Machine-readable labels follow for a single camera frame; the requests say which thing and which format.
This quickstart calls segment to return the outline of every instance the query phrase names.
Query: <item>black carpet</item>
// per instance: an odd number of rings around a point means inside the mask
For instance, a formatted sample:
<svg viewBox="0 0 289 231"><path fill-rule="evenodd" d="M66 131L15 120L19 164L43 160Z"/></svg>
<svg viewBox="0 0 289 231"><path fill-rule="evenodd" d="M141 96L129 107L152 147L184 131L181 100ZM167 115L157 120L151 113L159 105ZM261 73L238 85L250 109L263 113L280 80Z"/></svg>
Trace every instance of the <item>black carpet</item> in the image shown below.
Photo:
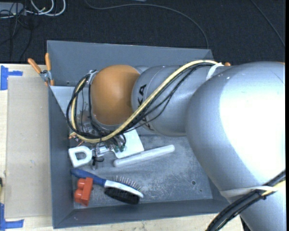
<svg viewBox="0 0 289 231"><path fill-rule="evenodd" d="M32 10L29 0L20 1ZM33 0L49 8L50 0ZM62 8L62 0L56 9ZM232 65L285 62L286 0L66 0L59 16L0 17L0 63L44 64L47 40L209 48Z"/></svg>

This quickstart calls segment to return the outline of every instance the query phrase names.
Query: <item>yellow cable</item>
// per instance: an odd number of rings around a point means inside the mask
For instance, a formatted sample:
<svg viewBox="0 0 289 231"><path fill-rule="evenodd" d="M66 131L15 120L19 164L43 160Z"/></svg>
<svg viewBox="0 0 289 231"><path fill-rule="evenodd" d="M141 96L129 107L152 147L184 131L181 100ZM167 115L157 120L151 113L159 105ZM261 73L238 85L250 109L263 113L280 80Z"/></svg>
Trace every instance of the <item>yellow cable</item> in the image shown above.
<svg viewBox="0 0 289 231"><path fill-rule="evenodd" d="M286 179L284 179L284 180L280 181L279 183L277 183L275 186L273 186L273 188L276 188L276 191L277 191L278 190L277 188L281 188L281 187L283 187L285 185L286 185ZM271 194L272 192L274 192L274 191L268 190L268 191L262 193L261 196L267 196L267 195Z"/></svg>
<svg viewBox="0 0 289 231"><path fill-rule="evenodd" d="M183 65L182 67L178 68L176 71L174 71L171 75L169 75L162 84L160 84L159 87L157 87L155 89L154 92L151 93L151 95L138 107L138 109L119 127L117 128L115 131L113 131L112 133L101 137L100 139L87 139L84 136L81 136L79 134L76 133L77 137L79 137L81 140L85 141L85 142L89 142L89 143L98 143L100 141L106 141L108 139L111 139L112 137L116 136L118 133L120 133L124 128L126 128L126 126L137 116L139 115L139 113L155 98L155 96L170 82L172 81L172 79L174 79L179 73L181 73L182 71L186 70L187 68L194 66L196 64L200 64L200 63L210 63L210 64L217 64L217 62L215 61L211 61L211 60L198 60L198 61L193 61L190 63L187 63L185 65ZM79 85L76 87L75 92L77 92L79 90L79 86L81 86L86 80L82 80ZM76 129L76 123L74 120L74 114L75 114L75 104L76 104L76 100L75 98L72 101L71 104L71 124L73 126L74 129Z"/></svg>

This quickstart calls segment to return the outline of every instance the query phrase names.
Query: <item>gray tray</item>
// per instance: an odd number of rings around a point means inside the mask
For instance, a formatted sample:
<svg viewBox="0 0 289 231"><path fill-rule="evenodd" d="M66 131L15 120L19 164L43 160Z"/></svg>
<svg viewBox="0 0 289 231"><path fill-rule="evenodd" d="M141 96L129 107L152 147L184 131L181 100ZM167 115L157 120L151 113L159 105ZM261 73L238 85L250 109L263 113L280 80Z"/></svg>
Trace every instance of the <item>gray tray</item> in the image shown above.
<svg viewBox="0 0 289 231"><path fill-rule="evenodd" d="M213 60L210 50L67 41L48 41L47 52L58 86L74 86L89 70L112 64L153 67ZM175 151L118 168L113 167L115 156L110 152L94 171L90 166L82 168L108 180L115 176L134 180L142 186L144 198L138 205L128 205L111 199L102 187L95 186L89 206L83 207L73 200L77 179L70 175L72 165L67 153L75 144L68 139L69 127L60 100L51 88L49 125L54 228L217 213L228 205L200 166L186 137L152 135L139 129L145 150L173 144Z"/></svg>

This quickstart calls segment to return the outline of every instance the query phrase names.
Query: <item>brush bristles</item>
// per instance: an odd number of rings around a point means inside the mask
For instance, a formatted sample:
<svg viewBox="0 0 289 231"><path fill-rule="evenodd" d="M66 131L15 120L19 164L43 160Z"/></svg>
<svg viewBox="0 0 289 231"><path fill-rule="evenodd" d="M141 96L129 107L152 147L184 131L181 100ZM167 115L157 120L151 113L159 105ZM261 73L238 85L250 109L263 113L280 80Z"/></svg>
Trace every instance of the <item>brush bristles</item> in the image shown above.
<svg viewBox="0 0 289 231"><path fill-rule="evenodd" d="M133 181L133 180L131 180L129 178L126 178L126 177L122 177L122 176L118 177L118 176L116 176L116 179L114 181L122 183L124 185L129 186L129 187L132 187L132 188L134 188L134 189L136 189L136 190L138 190L140 192L142 190L142 187L139 184L137 184L135 181Z"/></svg>
<svg viewBox="0 0 289 231"><path fill-rule="evenodd" d="M136 205L139 203L140 200L139 196L135 196L130 192L126 192L118 188L107 188L105 190L105 194L113 199L119 200L121 202L130 205Z"/></svg>

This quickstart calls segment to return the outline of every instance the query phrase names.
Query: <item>red object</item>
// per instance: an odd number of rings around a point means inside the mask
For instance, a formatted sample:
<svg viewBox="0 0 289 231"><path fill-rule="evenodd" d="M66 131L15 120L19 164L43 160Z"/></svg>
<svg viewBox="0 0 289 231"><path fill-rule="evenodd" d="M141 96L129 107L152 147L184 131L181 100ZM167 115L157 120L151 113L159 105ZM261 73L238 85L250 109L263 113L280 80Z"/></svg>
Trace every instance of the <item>red object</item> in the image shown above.
<svg viewBox="0 0 289 231"><path fill-rule="evenodd" d="M93 189L93 178L87 177L86 179L80 178L77 182L77 189L74 193L76 203L84 206L89 205L91 191Z"/></svg>

